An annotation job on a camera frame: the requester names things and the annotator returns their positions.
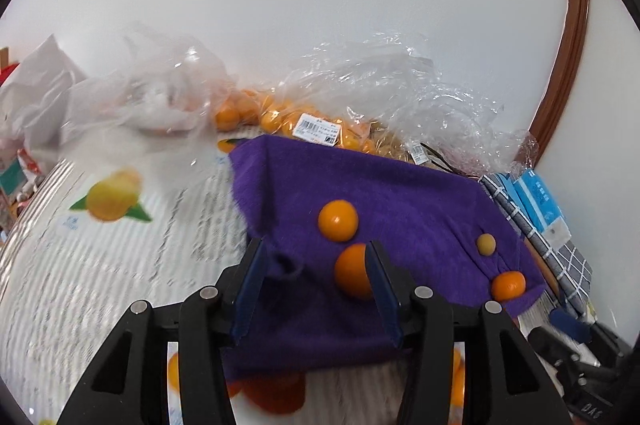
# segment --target blue package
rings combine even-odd
[[[560,249],[571,239],[560,207],[549,189],[532,169],[513,182],[513,189],[531,221],[553,249]]]

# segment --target green leaf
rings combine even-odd
[[[125,217],[130,217],[132,219],[137,219],[139,221],[144,221],[145,223],[150,223],[153,221],[151,216],[145,212],[145,209],[140,206],[140,203],[137,203],[135,206],[132,206],[127,213],[124,214]]]
[[[86,210],[86,196],[80,199],[80,201],[76,201],[74,204],[72,204],[69,210]]]

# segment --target barcode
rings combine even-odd
[[[302,122],[300,122],[300,129],[308,130],[310,132],[318,132],[318,131],[320,131],[320,127],[317,124],[312,123],[312,122],[310,122],[308,120],[302,120]]]

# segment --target small brown ball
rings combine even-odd
[[[476,241],[480,255],[489,257],[495,251],[495,237],[490,233],[483,233]]]

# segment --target striped fabric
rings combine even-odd
[[[591,291],[592,270],[589,263],[569,240],[557,251],[554,250],[542,234],[531,224],[527,215],[510,198],[496,174],[484,175],[480,183],[487,189],[491,198],[507,213],[507,219],[529,239],[540,257],[558,279],[565,298],[580,316],[588,313],[587,304]]]

